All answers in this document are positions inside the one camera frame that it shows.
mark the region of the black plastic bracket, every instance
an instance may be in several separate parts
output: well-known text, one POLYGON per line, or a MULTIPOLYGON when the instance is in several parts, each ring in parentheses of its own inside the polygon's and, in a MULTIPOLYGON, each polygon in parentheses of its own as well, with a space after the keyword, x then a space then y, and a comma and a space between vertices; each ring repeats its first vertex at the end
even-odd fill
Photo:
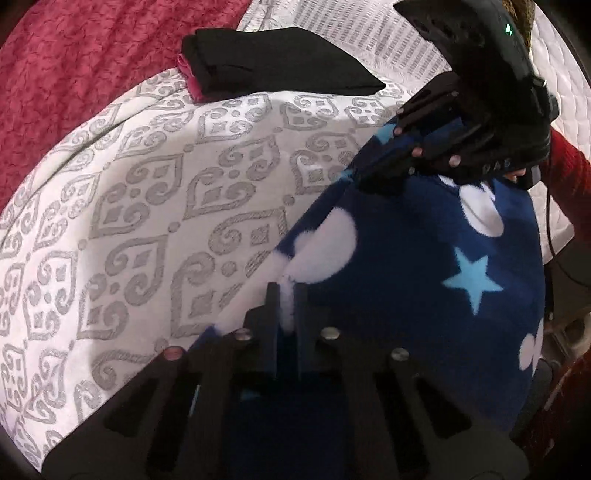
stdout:
MULTIPOLYGON (((308 303, 305 285, 297 285, 294 293, 297 375, 301 380, 308 375, 341 378, 359 480, 527 476, 524 454, 486 422, 451 407, 448 413, 459 415, 459 427, 441 432, 438 407, 433 410, 433 399, 426 397, 435 383, 408 352, 379 348, 331 327, 331 312, 308 303), (399 394, 389 393, 392 387, 399 394), (397 454, 408 444, 410 430, 417 433, 424 459, 402 468, 397 458, 405 457, 397 454)), ((247 314, 243 329, 212 339, 176 361, 156 357, 48 454, 43 477, 226 478, 224 432, 231 402, 242 388, 277 377, 278 306, 279 286, 269 284, 265 305, 247 314)), ((444 396, 434 398, 447 402, 444 396)))

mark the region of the red sleeve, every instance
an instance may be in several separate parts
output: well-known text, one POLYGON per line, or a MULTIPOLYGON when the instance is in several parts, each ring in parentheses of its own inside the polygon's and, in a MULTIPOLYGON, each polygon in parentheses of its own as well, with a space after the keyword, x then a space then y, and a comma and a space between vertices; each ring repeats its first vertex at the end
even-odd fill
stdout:
POLYGON ((591 244, 591 164, 552 129, 550 162, 540 165, 542 181, 574 226, 576 237, 591 244))

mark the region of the light blue star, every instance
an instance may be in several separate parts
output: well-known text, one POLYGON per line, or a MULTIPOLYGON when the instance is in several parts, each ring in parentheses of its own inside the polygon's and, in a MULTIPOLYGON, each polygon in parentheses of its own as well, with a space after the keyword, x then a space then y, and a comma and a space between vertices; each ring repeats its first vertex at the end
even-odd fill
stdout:
POLYGON ((470 299, 470 305, 472 306, 472 313, 477 315, 482 294, 486 291, 503 291, 503 288, 486 275, 488 255, 475 262, 470 262, 459 248, 456 247, 454 252, 460 273, 444 280, 443 285, 447 288, 461 288, 462 290, 466 290, 470 299))
POLYGON ((376 133, 374 133, 375 138, 377 138, 382 145, 385 145, 393 137, 395 128, 396 125, 394 124, 385 124, 376 133))

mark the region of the gray damask pattern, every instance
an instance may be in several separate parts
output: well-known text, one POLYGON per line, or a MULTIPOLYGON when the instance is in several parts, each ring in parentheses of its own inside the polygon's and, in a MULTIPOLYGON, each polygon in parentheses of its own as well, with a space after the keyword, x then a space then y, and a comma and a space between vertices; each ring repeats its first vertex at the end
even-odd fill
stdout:
POLYGON ((167 345, 239 309, 405 98, 389 84, 195 105, 169 70, 64 138, 0 215, 0 421, 29 461, 40 468, 167 345))
POLYGON ((48 340, 74 302, 78 253, 53 251, 37 267, 37 279, 22 297, 29 340, 48 340))

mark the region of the white mattress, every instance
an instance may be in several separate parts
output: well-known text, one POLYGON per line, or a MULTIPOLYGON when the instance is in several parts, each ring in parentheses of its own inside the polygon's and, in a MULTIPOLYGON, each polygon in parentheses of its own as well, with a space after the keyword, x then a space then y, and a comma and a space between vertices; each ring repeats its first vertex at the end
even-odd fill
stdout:
MULTIPOLYGON (((418 36, 404 28, 400 16, 392 9, 392 0, 359 0, 355 3, 255 0, 238 29, 258 31, 293 25, 323 36, 379 76, 395 82, 403 81, 406 85, 418 82, 420 86, 449 68, 445 62, 438 62, 440 54, 436 48, 422 39, 402 52, 391 47, 405 40, 415 41, 412 35, 418 36), (424 59, 421 64, 426 66, 422 72, 417 72, 417 62, 413 63, 413 59, 419 56, 424 59)), ((566 43, 539 7, 536 7, 532 31, 531 58, 540 76, 548 81, 548 87, 558 98, 561 113, 554 127, 589 158, 591 88, 566 43)), ((543 259, 548 262, 551 254, 545 228, 546 187, 540 183, 530 193, 540 226, 543 259)), ((572 239, 574 230, 554 200, 550 206, 550 222, 552 243, 559 251, 572 239)))

